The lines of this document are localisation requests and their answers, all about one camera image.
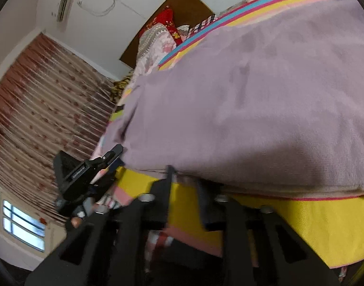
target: window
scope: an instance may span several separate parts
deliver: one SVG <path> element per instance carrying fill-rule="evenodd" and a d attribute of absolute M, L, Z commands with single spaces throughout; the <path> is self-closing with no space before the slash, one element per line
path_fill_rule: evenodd
<path fill-rule="evenodd" d="M 45 225 L 5 200 L 3 201 L 3 228 L 29 246 L 44 251 Z"/>

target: light blue stripe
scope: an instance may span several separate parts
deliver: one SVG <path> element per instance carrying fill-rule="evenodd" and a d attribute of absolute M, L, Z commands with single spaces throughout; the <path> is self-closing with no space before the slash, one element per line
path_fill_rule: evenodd
<path fill-rule="evenodd" d="M 186 41 L 184 41 L 180 46 L 176 47 L 172 52 L 170 52 L 169 54 L 167 54 L 158 65 L 164 63 L 169 57 L 171 57 L 172 55 L 174 55 L 176 52 L 180 51 L 182 47 L 187 47 L 190 43 L 194 42 L 197 38 L 199 38 L 202 34 L 205 34 L 207 31 L 213 30 L 214 28 L 216 28 L 217 26 L 220 26 L 223 22 L 226 22 L 238 15 L 240 15 L 241 13 L 244 13 L 248 10 L 251 10 L 255 7 L 261 6 L 263 4 L 269 3 L 273 0 L 258 0 L 250 5 L 246 5 L 244 7 L 242 7 L 241 9 L 238 9 L 236 12 L 233 12 L 215 22 L 213 22 L 212 24 L 210 24 L 209 26 L 207 26 L 206 28 L 202 29 L 201 31 L 199 31 L 197 34 L 195 34 L 194 36 L 192 36 L 191 38 L 187 39 Z"/>

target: white wall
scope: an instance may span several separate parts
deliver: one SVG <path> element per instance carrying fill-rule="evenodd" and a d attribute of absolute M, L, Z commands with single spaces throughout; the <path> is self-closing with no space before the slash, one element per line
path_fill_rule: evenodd
<path fill-rule="evenodd" d="M 7 200 L 19 210 L 39 219 L 42 213 L 34 207 L 20 201 L 15 196 L 9 194 L 0 186 L 0 258 L 14 266 L 33 271 L 43 259 L 61 242 L 66 236 L 64 227 L 46 218 L 47 225 L 44 237 L 44 252 L 40 252 L 21 240 L 11 236 L 3 229 L 3 201 Z"/>
<path fill-rule="evenodd" d="M 38 0 L 8 0 L 0 12 L 0 63 L 36 27 Z"/>
<path fill-rule="evenodd" d="M 17 245 L 9 240 L 4 234 L 0 232 L 0 258 L 4 261 L 23 268 L 33 271 L 43 261 L 44 258 L 38 257 L 30 253 L 25 248 Z"/>
<path fill-rule="evenodd" d="M 76 5 L 74 0 L 67 25 L 56 22 L 60 0 L 39 0 L 38 24 L 48 35 L 101 67 L 101 73 L 115 79 L 125 76 L 128 67 L 118 59 L 142 25 L 165 0 L 121 0 L 137 13 L 117 3 L 105 17 L 94 17 Z M 82 0 L 84 5 L 104 10 L 111 0 Z M 202 0 L 215 13 L 241 0 Z"/>

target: yellow sheet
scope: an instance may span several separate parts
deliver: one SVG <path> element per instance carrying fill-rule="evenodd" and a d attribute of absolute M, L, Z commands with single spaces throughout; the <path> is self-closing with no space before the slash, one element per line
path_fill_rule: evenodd
<path fill-rule="evenodd" d="M 134 171 L 118 171 L 117 200 L 149 191 L 153 177 Z M 364 197 L 343 200 L 286 200 L 231 195 L 241 204 L 268 204 L 292 226 L 329 267 L 364 259 Z M 170 196 L 167 233 L 206 252 L 220 255 L 221 232 L 206 232 L 200 224 L 195 188 L 174 183 Z"/>

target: finger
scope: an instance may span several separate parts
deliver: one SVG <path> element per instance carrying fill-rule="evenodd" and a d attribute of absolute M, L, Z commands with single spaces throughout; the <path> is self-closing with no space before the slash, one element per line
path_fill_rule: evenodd
<path fill-rule="evenodd" d="M 74 228 L 77 228 L 82 224 L 83 220 L 80 217 L 74 217 L 71 219 L 72 226 Z"/>

